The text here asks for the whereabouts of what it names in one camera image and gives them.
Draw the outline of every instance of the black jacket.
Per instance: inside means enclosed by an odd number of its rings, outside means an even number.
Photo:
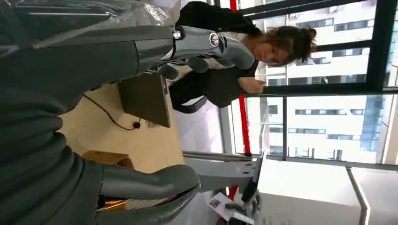
[[[188,3],[182,10],[176,25],[197,27],[217,32],[232,31],[250,35],[260,34],[253,22],[240,13],[227,8],[211,6],[200,1]],[[258,62],[250,69],[237,67],[209,69],[203,74],[190,72],[170,87],[173,105],[183,104],[191,99],[205,96],[216,106],[223,108],[246,92],[238,83],[239,77],[254,76]]]

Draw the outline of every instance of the building window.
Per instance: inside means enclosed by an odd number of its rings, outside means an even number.
[[[332,140],[357,140],[354,135],[326,135],[326,138]]]
[[[283,129],[280,127],[271,127],[271,128],[269,128],[269,131],[271,132],[271,133],[282,133],[283,132]]]
[[[365,110],[363,109],[351,109],[353,115],[365,115]]]
[[[268,86],[283,86],[283,85],[286,85],[285,78],[268,80]]]
[[[366,80],[366,74],[347,75],[345,76],[346,83],[362,83]]]
[[[309,77],[296,77],[296,78],[289,78],[289,85],[305,85],[309,84],[308,79]]]
[[[343,56],[353,56],[362,55],[362,48],[344,49],[344,50],[334,50],[332,53],[333,57],[343,57]]]
[[[377,151],[381,124],[383,122],[385,98],[382,96],[368,96],[364,112],[362,135],[360,137],[361,149]]]
[[[290,128],[288,132],[296,134],[316,134],[316,135],[326,134],[325,129],[309,129],[309,128]]]
[[[304,62],[301,60],[296,60],[296,66],[308,66],[308,65],[321,65],[321,64],[330,64],[330,60],[326,57],[320,58],[311,58]]]
[[[334,149],[332,152],[329,152],[328,154],[330,155],[328,157],[328,159],[341,161],[342,160],[343,151]]]
[[[270,145],[269,154],[272,155],[272,156],[282,156],[283,155],[283,147],[282,146]]]
[[[334,19],[328,18],[328,19],[323,19],[323,20],[300,22],[300,23],[297,23],[296,26],[298,28],[317,28],[317,27],[332,26],[333,24],[334,24]]]
[[[315,149],[312,148],[298,148],[295,147],[294,157],[300,158],[314,158]]]
[[[278,114],[278,106],[270,105],[269,106],[269,114]]]
[[[341,109],[296,109],[296,115],[347,115]]]
[[[335,32],[373,27],[374,23],[375,23],[374,20],[362,20],[355,22],[340,23],[335,25]]]

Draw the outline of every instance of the woman's hair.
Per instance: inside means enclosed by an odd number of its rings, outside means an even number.
[[[282,26],[270,30],[266,33],[266,36],[266,42],[290,53],[283,65],[289,64],[294,60],[304,62],[315,51],[315,29]]]

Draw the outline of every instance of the laptop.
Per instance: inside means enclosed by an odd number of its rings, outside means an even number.
[[[170,128],[166,79],[159,74],[142,74],[118,83],[125,113]]]

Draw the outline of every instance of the woman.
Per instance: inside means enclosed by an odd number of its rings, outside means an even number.
[[[283,26],[262,33],[249,18],[200,1],[188,3],[181,10],[176,25],[215,30],[237,39],[252,52],[256,62],[248,70],[223,68],[214,62],[204,74],[189,71],[170,87],[175,106],[204,95],[218,107],[225,107],[241,94],[260,94],[266,83],[254,78],[259,61],[272,66],[283,66],[294,60],[304,61],[315,47],[314,29]]]

